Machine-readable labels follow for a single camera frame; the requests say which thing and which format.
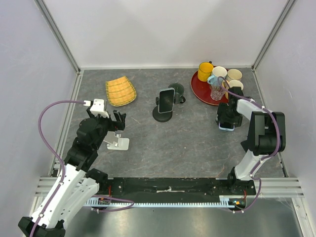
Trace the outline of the light blue case phone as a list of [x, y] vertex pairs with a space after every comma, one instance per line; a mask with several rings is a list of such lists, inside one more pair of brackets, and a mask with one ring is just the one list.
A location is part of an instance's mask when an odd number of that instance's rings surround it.
[[218, 127], [220, 130], [224, 131], [234, 131], [235, 125], [230, 123], [219, 123]]

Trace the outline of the red round tray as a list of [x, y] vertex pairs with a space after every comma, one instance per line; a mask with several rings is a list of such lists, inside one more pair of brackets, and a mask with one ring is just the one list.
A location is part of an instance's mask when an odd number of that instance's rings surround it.
[[198, 71], [191, 78], [191, 89], [200, 101], [211, 106], [218, 106], [220, 103], [228, 103], [229, 101], [225, 95], [219, 101], [213, 100], [210, 97], [211, 86], [207, 82], [202, 82], [198, 79]]

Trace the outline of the black round phone stand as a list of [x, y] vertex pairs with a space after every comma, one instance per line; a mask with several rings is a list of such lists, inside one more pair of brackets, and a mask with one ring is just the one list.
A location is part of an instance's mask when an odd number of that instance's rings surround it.
[[[173, 98], [171, 100], [172, 102], [172, 105], [174, 105], [174, 101], [175, 101], [175, 98]], [[158, 121], [158, 122], [167, 122], [169, 121], [171, 118], [172, 118], [172, 115], [173, 115], [173, 106], [171, 108], [171, 111], [170, 112], [164, 112], [164, 113], [160, 113], [158, 111], [158, 108], [159, 108], [159, 97], [156, 97], [156, 106], [154, 107], [153, 111], [152, 111], [152, 116], [153, 118]]]

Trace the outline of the clear case phone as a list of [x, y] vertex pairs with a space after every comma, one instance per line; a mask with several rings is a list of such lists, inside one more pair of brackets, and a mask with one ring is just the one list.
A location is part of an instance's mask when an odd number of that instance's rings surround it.
[[173, 87], [162, 89], [159, 92], [158, 112], [169, 113], [173, 110], [175, 90]]

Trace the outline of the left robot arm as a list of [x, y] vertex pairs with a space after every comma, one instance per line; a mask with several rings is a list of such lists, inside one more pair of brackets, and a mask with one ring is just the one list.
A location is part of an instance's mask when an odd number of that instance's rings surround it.
[[18, 227], [27, 237], [63, 237], [70, 222], [94, 194], [108, 190], [107, 174], [91, 169], [109, 132], [125, 129], [126, 114], [114, 110], [116, 120], [94, 115], [82, 120], [64, 160], [62, 171], [40, 207], [22, 217]]

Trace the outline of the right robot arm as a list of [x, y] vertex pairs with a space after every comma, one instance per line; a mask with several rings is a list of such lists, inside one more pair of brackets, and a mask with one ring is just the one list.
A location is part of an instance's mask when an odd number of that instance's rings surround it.
[[226, 90], [228, 103], [220, 103], [216, 123], [220, 130], [234, 131], [242, 119], [249, 120], [247, 139], [240, 144], [245, 151], [242, 161], [232, 168], [226, 182], [227, 191], [238, 194], [244, 188], [243, 180], [250, 180], [259, 168], [286, 146], [285, 114], [273, 112], [252, 98], [244, 97], [240, 87]]

